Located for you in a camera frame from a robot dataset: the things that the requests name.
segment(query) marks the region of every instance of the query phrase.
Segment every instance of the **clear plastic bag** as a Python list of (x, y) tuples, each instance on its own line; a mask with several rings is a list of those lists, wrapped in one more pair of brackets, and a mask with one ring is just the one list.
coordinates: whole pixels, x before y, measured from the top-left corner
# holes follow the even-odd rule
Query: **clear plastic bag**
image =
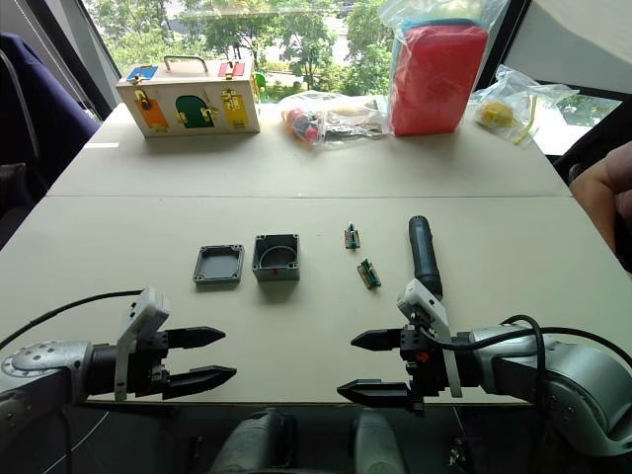
[(555, 108), (579, 92), (564, 84), (541, 85), (504, 64), (496, 71), (496, 79), (487, 89), (474, 92), (469, 105), (476, 106), (478, 123), (516, 145), (529, 142), (544, 109)]
[(388, 119), (396, 135), (458, 126), (489, 36), (508, 0), (389, 0), (393, 29)]
[(383, 99), (307, 91), (278, 104), (285, 126), (311, 145), (341, 145), (363, 137), (385, 136)]

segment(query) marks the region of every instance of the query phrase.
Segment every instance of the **person's arm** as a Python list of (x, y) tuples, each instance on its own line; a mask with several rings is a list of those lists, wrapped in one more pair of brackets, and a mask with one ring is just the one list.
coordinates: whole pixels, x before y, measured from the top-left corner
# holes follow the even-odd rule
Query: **person's arm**
[(605, 160), (596, 162), (571, 184), (571, 193), (584, 208), (608, 247), (615, 251), (614, 220), (616, 205), (613, 185)]

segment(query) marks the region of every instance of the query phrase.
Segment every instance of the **table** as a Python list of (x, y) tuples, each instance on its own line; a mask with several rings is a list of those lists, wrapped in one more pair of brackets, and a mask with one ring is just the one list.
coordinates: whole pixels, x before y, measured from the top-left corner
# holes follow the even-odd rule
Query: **table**
[(274, 106), (262, 132), (145, 139), (119, 105), (50, 196), (266, 198), (538, 197), (570, 195), (534, 143), (516, 147), (469, 113), (455, 133), (313, 149)]
[[(452, 333), (515, 314), (543, 325), (600, 334), (632, 351), (632, 281), (569, 197), (251, 198), (47, 197), (0, 252), (3, 333), (44, 311), (95, 293), (150, 284), (164, 291), (166, 328), (209, 325), (227, 338), (173, 351), (174, 371), (237, 367), (221, 387), (179, 402), (343, 403), (336, 387), (356, 378), (407, 380), (396, 352), (371, 353), (349, 341), (368, 329), (405, 322), (395, 299), (413, 274), (408, 219), (431, 223)], [(361, 248), (346, 250), (352, 221)], [(255, 235), (300, 235), (301, 280), (257, 284)], [(197, 291), (198, 248), (246, 249), (241, 283)], [(367, 290), (356, 272), (364, 257), (382, 286)], [(113, 342), (126, 300), (60, 315), (11, 345), (50, 340)], [(507, 403), (466, 389), (438, 402)]]

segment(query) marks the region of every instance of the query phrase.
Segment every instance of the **black screwdriver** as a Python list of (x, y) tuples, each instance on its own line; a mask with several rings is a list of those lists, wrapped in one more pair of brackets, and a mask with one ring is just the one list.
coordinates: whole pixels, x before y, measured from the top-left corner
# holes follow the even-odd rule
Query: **black screwdriver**
[(413, 248), (415, 278), (418, 279), (437, 299), (443, 298), (441, 276), (436, 266), (433, 234), (428, 220), (422, 215), (411, 217), (408, 221), (408, 234)]

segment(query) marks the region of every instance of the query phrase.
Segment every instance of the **black cable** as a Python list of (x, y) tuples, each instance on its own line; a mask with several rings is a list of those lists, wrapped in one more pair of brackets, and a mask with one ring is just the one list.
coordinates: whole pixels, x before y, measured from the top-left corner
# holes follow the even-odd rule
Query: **black cable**
[(66, 451), (66, 474), (72, 474), (72, 431), (70, 420), (63, 409), (57, 410), (57, 415), (63, 425), (64, 450)]
[(516, 314), (509, 319), (506, 319), (501, 324), (512, 324), (516, 321), (524, 321), (528, 323), (533, 329), (533, 336), (535, 337), (537, 362), (535, 368), (535, 403), (534, 405), (539, 408), (544, 408), (545, 398), (544, 392), (546, 390), (545, 377), (546, 377), (546, 351), (544, 350), (544, 338), (542, 337), (542, 330), (540, 325), (525, 314)]
[[(632, 369), (632, 356), (628, 355), (627, 352), (619, 348), (617, 345), (609, 341), (608, 339), (604, 339), (597, 334), (589, 333), (588, 331), (582, 331), (581, 329), (573, 329), (573, 328), (564, 328), (560, 326), (550, 326), (550, 327), (541, 327), (540, 330), (542, 334), (568, 334), (571, 336), (578, 336), (580, 338), (590, 339), (601, 345), (609, 348), (619, 357), (621, 357), (625, 363), (627, 363)], [(521, 329), (518, 331), (513, 331), (510, 333), (499, 334), (498, 336), (491, 336), (482, 341), (477, 341), (475, 343), (468, 344), (455, 344), (455, 343), (447, 343), (446, 341), (439, 340), (435, 338), (431, 333), (429, 333), (422, 326), (419, 327), (420, 333), (422, 333), (426, 338), (433, 341), (437, 346), (447, 351), (476, 351), (477, 349), (487, 348), (488, 346), (493, 346), (494, 344), (501, 343), (503, 341), (508, 341), (509, 339), (517, 339), (524, 336), (533, 335), (532, 329)]]
[(89, 296), (87, 298), (80, 299), (79, 301), (75, 301), (73, 303), (65, 304), (65, 305), (63, 305), (63, 306), (61, 306), (61, 307), (59, 307), (57, 309), (53, 309), (52, 311), (48, 311), (47, 313), (42, 314), (38, 318), (36, 318), (33, 321), (31, 321), (29, 324), (23, 326), (18, 331), (16, 331), (12, 335), (10, 335), (7, 338), (5, 338), (4, 340), (2, 340), (2, 342), (0, 342), (0, 351), (2, 351), (12, 341), (14, 341), (15, 339), (19, 338), (20, 336), (22, 336), (24, 333), (26, 333), (27, 331), (29, 331), (33, 327), (37, 326), (38, 324), (43, 323), (44, 321), (48, 321), (49, 319), (54, 318), (57, 314), (59, 314), (59, 313), (61, 313), (63, 311), (66, 311), (68, 309), (74, 308), (75, 306), (81, 306), (82, 304), (91, 303), (92, 301), (97, 301), (99, 299), (118, 298), (120, 296), (133, 296), (133, 295), (136, 295), (136, 294), (140, 294), (141, 291), (142, 291), (141, 289), (135, 289), (135, 290), (131, 290), (131, 291), (115, 291), (114, 293), (96, 294), (94, 296)]

